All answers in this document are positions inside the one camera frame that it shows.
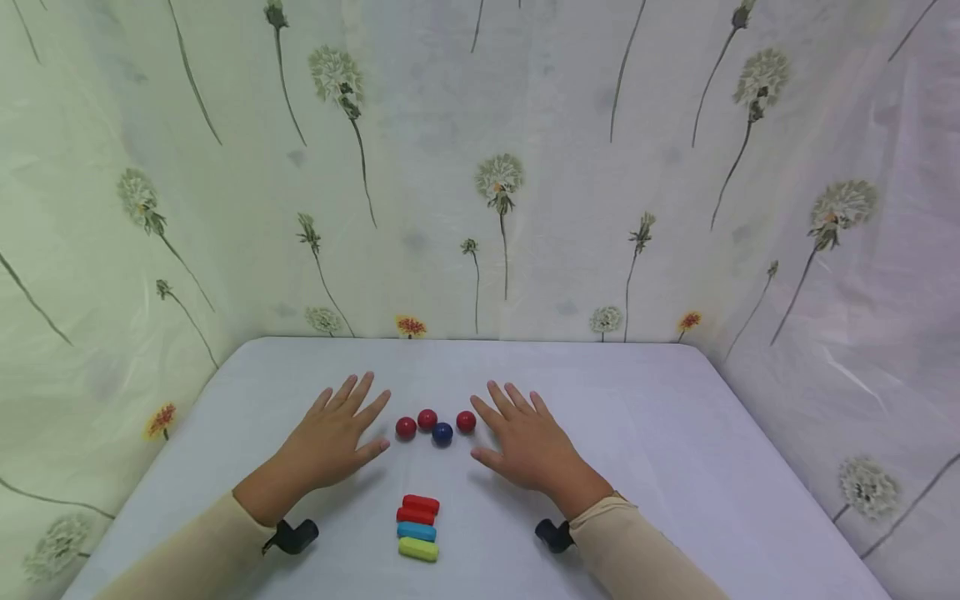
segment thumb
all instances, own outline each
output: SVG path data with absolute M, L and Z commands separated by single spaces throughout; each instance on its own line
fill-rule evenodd
M 476 447 L 470 451 L 470 456 L 491 471 L 503 474 L 503 454 L 489 448 Z
M 356 468 L 360 468 L 366 463 L 369 463 L 377 456 L 383 454 L 384 450 L 389 447 L 390 442 L 386 438 L 379 438 L 377 440 L 373 440 L 369 444 L 360 446 L 353 454 Z

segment hand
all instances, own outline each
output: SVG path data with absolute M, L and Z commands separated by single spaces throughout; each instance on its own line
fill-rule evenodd
M 470 455 L 514 485 L 545 493 L 568 520 L 613 494 L 613 488 L 577 453 L 547 409 L 543 398 L 530 393 L 527 402 L 514 384 L 507 398 L 495 382 L 487 389 L 499 412 L 477 396 L 470 403 L 500 441 L 503 453 L 476 447 Z
M 276 526 L 305 495 L 340 483 L 390 447 L 378 438 L 357 448 L 360 435 L 387 405 L 390 391 L 357 413 L 373 373 L 356 383 L 356 375 L 351 375 L 336 395 L 330 388 L 323 390 L 273 458 L 233 489 L 237 502 L 259 523 Z

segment red ball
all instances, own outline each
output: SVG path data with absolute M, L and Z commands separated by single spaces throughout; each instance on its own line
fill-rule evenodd
M 420 429 L 423 431 L 430 431 L 436 424 L 437 413 L 433 412 L 429 408 L 420 411 L 420 414 L 417 416 L 417 425 L 420 426 Z
M 417 423 L 409 417 L 396 422 L 396 436 L 401 440 L 413 440 L 417 435 Z
M 470 411 L 457 415 L 457 429 L 460 433 L 470 433 L 477 426 L 477 418 Z

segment left hand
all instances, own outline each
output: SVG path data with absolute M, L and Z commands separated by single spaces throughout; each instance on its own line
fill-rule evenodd
M 372 383 L 368 372 L 359 385 L 356 375 L 348 377 L 336 395 L 331 388 L 323 390 L 273 458 L 233 489 L 254 519 L 276 526 L 302 497 L 340 483 L 390 447 L 378 438 L 357 448 L 390 399 L 390 391 L 384 391 L 358 413 Z

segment flower stem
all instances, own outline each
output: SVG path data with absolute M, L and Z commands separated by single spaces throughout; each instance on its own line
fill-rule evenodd
M 193 325 L 193 328 L 197 330 L 197 335 L 200 336 L 200 339 L 204 341 L 204 346 L 206 347 L 206 353 L 210 355 L 210 362 L 213 363 L 213 366 L 214 366 L 214 367 L 216 367 L 217 369 L 220 369 L 220 365 L 217 364 L 217 359 L 215 359 L 215 358 L 213 357 L 213 350 L 210 349 L 210 344 L 208 344 L 208 343 L 206 342 L 206 338 L 204 337 L 204 333 L 203 333 L 202 331 L 200 331 L 200 328 L 199 328 L 199 327 L 197 327 L 197 322 L 194 321 L 194 320 L 193 320 L 193 317 L 190 316 L 190 311 L 186 309 L 186 306 L 184 306 L 184 305 L 183 305 L 183 302 L 181 302 L 180 299 L 177 298 L 177 295 L 176 295 L 176 294 L 174 294 L 173 292 L 167 292 L 167 294 L 169 294 L 170 298 L 174 299 L 174 300 L 177 302 L 177 304 L 180 305 L 180 308 L 183 309 L 183 314 L 186 315 L 186 318 L 190 320 L 190 324 Z M 166 440 L 169 440 L 169 439 L 170 439 L 170 438 L 167 436 L 167 430 L 166 430 L 166 429 L 163 430 L 163 438 L 166 439 Z
M 283 75 L 283 49 L 280 46 L 279 27 L 274 27 L 274 42 L 276 43 L 276 62 L 280 67 L 280 87 L 283 88 L 283 99 L 287 101 L 287 110 L 290 111 L 290 119 L 294 122 L 294 127 L 297 128 L 297 135 L 300 136 L 300 141 L 306 146 L 306 140 L 303 139 L 303 132 L 300 131 L 300 124 L 297 123 L 297 117 L 294 116 L 294 109 L 290 106 L 290 96 L 287 94 L 287 79 Z
M 189 273 L 191 277 L 193 277 L 193 282 L 197 284 L 197 289 L 199 289 L 200 293 L 204 296 L 204 300 L 206 300 L 206 305 L 209 306 L 210 310 L 212 310 L 213 312 L 217 312 L 217 309 L 213 307 L 213 302 L 211 302 L 210 298 L 206 296 L 206 292 L 204 291 L 203 286 L 197 280 L 197 276 L 193 275 L 193 271 L 190 271 L 190 267 L 186 266 L 186 263 L 183 261 L 183 257 L 180 256 L 179 252 L 174 250 L 173 245 L 171 245 L 170 242 L 167 240 L 167 236 L 161 233 L 160 239 L 163 240 L 163 243 L 167 245 L 167 248 L 170 249 L 170 252 L 173 253 L 173 255 L 177 258 L 178 261 L 180 261 L 180 264 L 183 265 L 183 268 L 186 269 L 186 272 Z
M 907 507 L 905 511 L 903 511 L 903 514 L 900 515 L 900 518 L 898 518 L 894 522 L 893 526 L 890 527 L 890 531 L 888 531 L 886 535 L 884 535 L 882 538 L 877 540 L 876 543 L 874 543 L 874 545 L 870 546 L 870 548 L 867 549 L 866 552 L 861 554 L 860 560 L 866 559 L 868 556 L 870 556 L 874 552 L 874 550 L 879 548 L 882 543 L 887 541 L 887 539 L 889 539 L 890 536 L 894 535 L 894 531 L 896 531 L 897 528 L 900 527 L 900 524 L 903 523 L 903 521 L 908 516 L 910 516 L 910 513 L 913 512 L 913 509 L 915 509 L 917 505 L 920 504 L 920 501 L 923 500 L 924 497 L 930 492 L 930 490 L 933 489 L 933 486 L 937 485 L 937 482 L 940 481 L 940 478 L 944 476 L 944 473 L 947 472 L 947 470 L 950 467 L 953 467 L 953 465 L 956 464 L 957 461 L 960 461 L 960 454 L 957 454 L 956 456 L 948 460 L 947 463 L 943 465 L 939 471 L 937 471 L 937 474 L 933 476 L 933 479 L 930 480 L 930 483 L 926 484 L 926 487 L 922 492 L 920 492 L 920 495 L 917 496 L 917 499 L 910 503 L 910 506 Z
M 320 268 L 320 255 L 317 254 L 317 251 L 313 252 L 313 260 L 317 263 L 317 271 L 320 273 L 320 283 L 324 285 L 324 290 L 326 291 L 326 296 L 330 298 L 330 303 L 333 304 L 333 307 L 337 309 L 337 312 L 340 313 L 340 317 L 344 320 L 344 323 L 347 324 L 347 329 L 350 331 L 350 337 L 357 337 L 353 334 L 353 327 L 350 326 L 350 321 L 347 321 L 347 316 L 344 315 L 344 311 L 340 310 L 340 306 L 337 306 L 337 301 L 333 299 L 333 295 L 330 294 L 330 288 L 326 287 L 326 279 L 324 279 L 324 270 Z
M 16 283 L 16 286 L 20 288 L 21 292 L 23 292 L 23 295 L 27 298 L 27 301 L 30 303 L 30 305 L 34 308 L 36 312 L 40 313 L 40 316 L 43 317 L 43 319 L 47 322 L 50 328 L 53 329 L 57 333 L 57 335 L 59 335 L 62 338 L 62 340 L 67 343 L 67 345 L 73 346 L 73 342 L 70 341 L 70 338 L 66 337 L 66 334 L 60 331 L 60 329 L 54 324 L 50 316 L 47 315 L 47 313 L 42 308 L 40 308 L 39 304 L 36 303 L 36 300 L 34 300 L 34 297 L 30 294 L 30 292 L 27 291 L 27 287 L 23 284 L 23 281 L 20 280 L 20 276 L 17 275 L 16 271 L 13 270 L 13 265 L 7 262 L 7 259 L 4 257 L 2 252 L 0 252 L 0 264 L 4 266 L 4 268 L 7 270 L 7 273 L 10 274 L 11 279 L 13 279 L 13 283 Z
M 507 230 L 503 225 L 503 213 L 500 213 L 500 236 L 503 237 L 503 301 L 507 301 L 507 283 L 510 280 L 510 259 L 507 258 Z
M 640 5 L 640 11 L 636 14 L 636 23 L 634 30 L 630 33 L 630 41 L 627 42 L 627 50 L 623 53 L 623 61 L 620 63 L 620 74 L 616 78 L 616 92 L 613 94 L 613 111 L 610 114 L 610 143 L 613 144 L 613 122 L 616 120 L 616 104 L 620 100 L 620 86 L 623 84 L 623 72 L 627 68 L 627 58 L 630 56 L 630 48 L 634 45 L 636 29 L 640 26 L 640 17 L 643 16 L 643 9 L 647 6 L 647 0 L 643 0 Z
M 736 27 L 730 31 L 730 35 L 727 36 L 727 41 L 723 45 L 723 50 L 720 51 L 720 57 L 717 59 L 716 64 L 713 65 L 713 70 L 710 71 L 710 76 L 707 79 L 707 85 L 704 86 L 704 93 L 700 96 L 700 106 L 697 108 L 697 118 L 693 121 L 693 141 L 690 142 L 690 148 L 695 148 L 697 146 L 697 127 L 700 125 L 700 112 L 704 109 L 704 100 L 707 98 L 707 90 L 710 89 L 710 82 L 713 81 L 713 76 L 717 73 L 717 68 L 720 66 L 720 62 L 723 60 L 724 55 L 727 54 L 727 49 L 730 48 L 730 42 L 733 41 L 733 36 L 736 35 Z
M 367 204 L 370 206 L 370 220 L 373 221 L 373 228 L 376 229 L 376 218 L 373 217 L 373 200 L 370 199 L 370 190 L 367 189 L 367 155 L 363 150 L 363 138 L 360 137 L 360 128 L 357 127 L 357 120 L 350 119 L 350 124 L 357 134 L 357 143 L 360 144 L 360 168 L 363 170 L 363 191 L 367 194 Z
M 57 500 L 55 498 L 49 498 L 47 496 L 37 495 L 35 493 L 24 492 L 23 490 L 20 490 L 19 488 L 15 488 L 14 486 L 7 483 L 7 481 L 4 480 L 3 477 L 0 477 L 0 486 L 3 486 L 4 488 L 6 488 L 7 490 L 10 490 L 13 493 L 18 493 L 22 496 L 32 498 L 34 500 L 39 500 L 40 502 L 49 502 L 50 504 L 62 504 L 66 506 L 79 506 L 81 508 L 89 509 L 94 513 L 97 513 L 98 515 L 105 516 L 106 518 L 110 518 L 110 519 L 116 518 L 116 516 L 111 515 L 106 511 L 102 511 L 90 504 L 84 504 L 83 502 L 69 502 L 67 500 Z
M 889 59 L 887 59 L 887 62 L 891 62 L 891 61 L 893 61 L 894 58 L 897 57 L 897 53 L 900 51 L 900 48 L 903 47 L 903 44 L 906 43 L 906 40 L 907 40 L 907 39 L 910 39 L 910 36 L 913 35 L 913 30 L 917 29 L 917 26 L 920 25 L 920 22 L 924 20 L 924 17 L 926 16 L 926 14 L 927 14 L 928 12 L 930 12 L 930 9 L 932 9 L 932 8 L 933 8 L 933 5 L 935 5 L 936 3 L 937 3 L 937 0 L 932 0 L 932 1 L 930 2 L 929 6 L 926 7 L 926 10 L 924 10 L 924 12 L 920 15 L 920 18 L 917 19 L 917 22 L 914 23 L 914 24 L 913 24 L 913 27 L 910 28 L 910 31 L 908 31 L 908 32 L 906 33 L 906 36 L 903 38 L 903 41 L 901 41 L 901 42 L 900 42 L 900 45 L 897 46 L 897 50 L 894 50 L 894 53 L 893 53 L 892 55 L 890 55 L 890 58 L 889 58 Z
M 763 286 L 763 291 L 760 292 L 760 297 L 756 300 L 754 310 L 750 311 L 750 316 L 747 317 L 746 323 L 744 323 L 743 326 L 740 327 L 740 330 L 736 332 L 736 336 L 733 338 L 733 343 L 730 344 L 729 348 L 727 348 L 727 353 L 723 355 L 724 363 L 726 363 L 727 359 L 730 358 L 730 353 L 733 352 L 733 347 L 736 346 L 736 341 L 740 339 L 740 336 L 743 334 L 744 330 L 746 330 L 747 325 L 750 324 L 750 319 L 752 319 L 754 314 L 756 314 L 756 310 L 760 307 L 760 303 L 763 302 L 763 297 L 766 296 L 767 289 L 770 287 L 770 282 L 773 280 L 774 277 L 772 275 L 767 276 L 767 284 Z
M 480 17 L 483 16 L 483 0 L 480 0 L 480 12 L 477 14 L 477 29 L 473 32 L 473 45 L 470 46 L 470 53 L 473 54 L 473 51 L 477 47 L 477 36 L 480 35 Z
M 174 17 L 174 27 L 177 29 L 177 43 L 180 45 L 180 57 L 183 59 L 183 69 L 186 71 L 186 78 L 190 81 L 190 87 L 193 88 L 193 95 L 197 97 L 197 103 L 200 105 L 200 111 L 204 114 L 207 126 L 210 127 L 210 132 L 213 133 L 213 137 L 216 138 L 217 143 L 223 146 L 224 142 L 220 141 L 217 130 L 213 129 L 210 115 L 206 112 L 204 99 L 201 98 L 200 90 L 197 89 L 197 82 L 193 79 L 193 69 L 190 68 L 190 60 L 186 57 L 186 46 L 183 44 L 183 34 L 180 32 L 180 23 L 177 20 L 177 13 L 174 11 L 173 0 L 167 0 L 167 5 L 170 7 L 170 14 Z
M 634 261 L 630 263 L 630 274 L 627 275 L 627 294 L 626 298 L 623 301 L 624 308 L 626 309 L 626 319 L 623 322 L 623 343 L 627 343 L 627 331 L 630 329 L 630 280 L 634 278 L 634 267 L 636 266 L 636 258 L 640 255 L 639 252 L 634 250 Z
M 736 160 L 733 162 L 733 167 L 731 167 L 730 172 L 727 174 L 727 180 L 723 182 L 723 187 L 720 188 L 720 197 L 717 198 L 717 206 L 713 209 L 713 216 L 710 218 L 710 231 L 713 231 L 713 224 L 717 220 L 717 212 L 720 211 L 720 203 L 723 202 L 723 193 L 727 191 L 727 184 L 730 183 L 730 179 L 733 177 L 733 172 L 736 171 L 736 167 L 740 164 L 740 158 L 743 157 L 744 151 L 747 150 L 747 142 L 750 141 L 750 131 L 754 127 L 754 119 L 747 119 L 747 134 L 743 137 L 743 146 L 740 147 L 740 154 L 736 156 Z
M 473 266 L 477 269 L 477 287 L 473 298 L 473 332 L 480 335 L 480 263 L 477 262 L 477 253 L 471 252 L 471 254 L 473 254 Z
M 23 25 L 23 31 L 27 34 L 27 40 L 30 41 L 30 48 L 34 51 L 34 58 L 36 59 L 37 64 L 43 64 L 40 61 L 40 54 L 36 51 L 36 45 L 34 44 L 34 37 L 30 35 L 30 28 L 27 27 L 27 20 L 23 18 L 23 12 L 20 11 L 20 5 L 16 3 L 16 0 L 13 1 L 13 7 L 16 9 L 16 15 L 20 17 L 20 23 Z
M 850 509 L 850 505 L 849 505 L 849 504 L 844 504 L 844 505 L 843 505 L 843 508 L 840 509 L 840 512 L 837 513 L 836 516 L 835 516 L 834 518 L 832 518 L 830 521 L 833 522 L 833 524 L 836 524 L 836 522 L 837 522 L 838 520 L 840 520 L 840 517 L 843 516 L 844 513 L 845 513 L 846 511 L 848 511 L 849 509 Z
M 817 249 L 814 248 L 813 252 L 810 253 L 810 257 L 806 260 L 804 274 L 800 277 L 800 283 L 797 284 L 797 291 L 793 293 L 793 299 L 790 301 L 790 305 L 786 307 L 786 312 L 783 314 L 783 319 L 780 321 L 780 326 L 777 327 L 777 332 L 774 333 L 774 338 L 770 340 L 770 346 L 777 341 L 777 337 L 780 335 L 780 330 L 783 329 L 783 324 L 786 323 L 786 318 L 790 316 L 790 311 L 793 310 L 793 305 L 797 302 L 797 296 L 800 294 L 800 288 L 804 286 L 804 281 L 806 281 L 806 274 L 810 272 L 810 265 L 813 263 L 813 257 L 816 255 Z

